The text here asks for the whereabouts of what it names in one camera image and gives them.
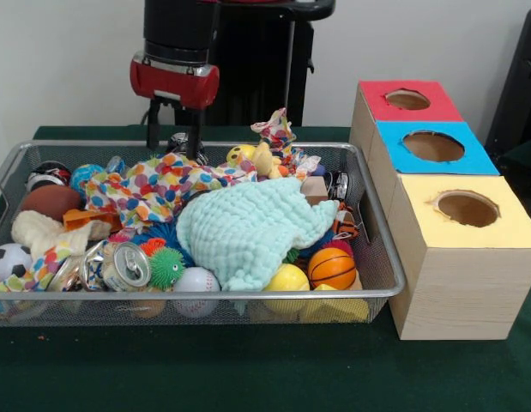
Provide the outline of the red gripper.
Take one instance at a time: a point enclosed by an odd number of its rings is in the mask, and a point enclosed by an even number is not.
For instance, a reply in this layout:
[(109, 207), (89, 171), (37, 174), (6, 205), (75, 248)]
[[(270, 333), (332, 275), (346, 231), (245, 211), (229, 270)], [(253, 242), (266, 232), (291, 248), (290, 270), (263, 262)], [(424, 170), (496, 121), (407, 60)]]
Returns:
[[(168, 64), (146, 54), (135, 54), (130, 62), (130, 84), (136, 95), (151, 99), (148, 109), (147, 147), (159, 146), (159, 112), (164, 98), (186, 108), (207, 108), (214, 102), (219, 88), (220, 71), (210, 64), (187, 66)], [(187, 137), (188, 158), (197, 158), (202, 142), (203, 110), (190, 109)]]

